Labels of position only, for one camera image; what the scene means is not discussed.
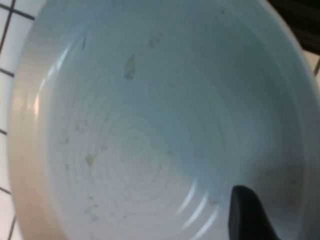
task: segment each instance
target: white bowl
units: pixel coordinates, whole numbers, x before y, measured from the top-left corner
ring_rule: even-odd
[[[314,239],[314,85],[264,0],[50,1],[12,96],[23,236],[224,240],[242,184],[282,240]]]

